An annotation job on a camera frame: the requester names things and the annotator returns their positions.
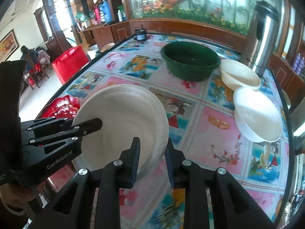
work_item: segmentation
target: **person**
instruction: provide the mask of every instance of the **person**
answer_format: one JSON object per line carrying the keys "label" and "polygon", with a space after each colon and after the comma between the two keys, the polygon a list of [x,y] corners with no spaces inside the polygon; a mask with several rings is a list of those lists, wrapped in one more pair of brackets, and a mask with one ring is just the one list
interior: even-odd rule
{"label": "person", "polygon": [[[42,194],[45,182],[37,186]],[[0,225],[5,229],[23,228],[28,221],[23,211],[23,203],[35,198],[34,192],[29,188],[6,183],[0,186]]]}
{"label": "person", "polygon": [[20,60],[23,60],[23,59],[26,60],[25,72],[26,73],[32,72],[33,65],[30,63],[31,61],[33,61],[36,70],[37,71],[41,71],[41,68],[40,68],[40,65],[39,65],[39,61],[38,61],[38,55],[39,55],[38,52],[33,50],[33,49],[27,48],[25,45],[22,46],[20,50],[22,52],[22,56],[21,56]]}
{"label": "person", "polygon": [[42,65],[50,64],[50,56],[47,54],[44,48],[39,46],[35,50],[38,52],[38,61]]}

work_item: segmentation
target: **tiled floor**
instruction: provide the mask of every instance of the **tiled floor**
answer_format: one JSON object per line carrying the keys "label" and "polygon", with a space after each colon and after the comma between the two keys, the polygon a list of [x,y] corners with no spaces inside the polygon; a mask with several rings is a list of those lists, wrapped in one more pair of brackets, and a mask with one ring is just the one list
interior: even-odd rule
{"label": "tiled floor", "polygon": [[55,71],[48,73],[49,79],[40,83],[40,89],[34,86],[34,90],[28,87],[20,98],[19,117],[21,121],[34,120],[51,97],[62,86]]}

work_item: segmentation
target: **hand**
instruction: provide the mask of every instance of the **hand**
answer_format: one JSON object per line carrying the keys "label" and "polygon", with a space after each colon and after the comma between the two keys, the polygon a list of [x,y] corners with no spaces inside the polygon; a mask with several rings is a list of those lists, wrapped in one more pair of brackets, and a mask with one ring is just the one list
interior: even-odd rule
{"label": "hand", "polygon": [[[42,194],[45,181],[37,186],[38,192]],[[34,192],[30,188],[23,188],[11,183],[0,186],[0,197],[2,202],[15,208],[22,208],[22,204],[35,198]]]}

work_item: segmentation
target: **blue bottle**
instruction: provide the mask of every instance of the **blue bottle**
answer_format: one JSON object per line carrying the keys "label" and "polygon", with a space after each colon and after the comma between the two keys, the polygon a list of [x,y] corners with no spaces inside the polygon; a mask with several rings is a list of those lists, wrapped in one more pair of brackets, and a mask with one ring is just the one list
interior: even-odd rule
{"label": "blue bottle", "polygon": [[99,8],[100,11],[103,12],[103,15],[105,17],[105,23],[112,21],[112,16],[108,1],[103,1],[103,3],[100,3]]}
{"label": "blue bottle", "polygon": [[295,60],[294,60],[294,62],[293,62],[293,65],[292,65],[292,69],[293,69],[293,70],[296,70],[296,68],[298,67],[298,64],[299,64],[299,62],[300,62],[300,59],[301,59],[301,54],[298,53],[298,55],[296,55],[296,57],[295,57]]}

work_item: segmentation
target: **colorful tablecloth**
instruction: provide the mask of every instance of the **colorful tablecloth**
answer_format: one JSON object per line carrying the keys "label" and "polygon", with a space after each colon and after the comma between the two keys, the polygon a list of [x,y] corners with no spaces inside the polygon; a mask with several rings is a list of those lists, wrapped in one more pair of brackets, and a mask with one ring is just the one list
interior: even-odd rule
{"label": "colorful tablecloth", "polygon": [[[233,91],[224,85],[218,69],[208,80],[197,83],[169,73],[160,51],[174,41],[196,42],[211,48],[221,58],[239,59],[238,54],[221,46],[149,35],[146,42],[130,39],[106,54],[61,96],[78,97],[83,104],[94,93],[111,85],[135,84],[149,89],[164,105],[174,147],[203,168],[226,168],[274,221],[286,186],[289,144],[285,115],[271,72],[265,71],[260,91],[279,109],[283,134],[274,143],[253,143],[236,127]],[[122,228],[183,228],[184,198],[183,189],[170,187],[162,159],[132,190],[120,190]],[[210,203],[209,209],[213,228]]]}

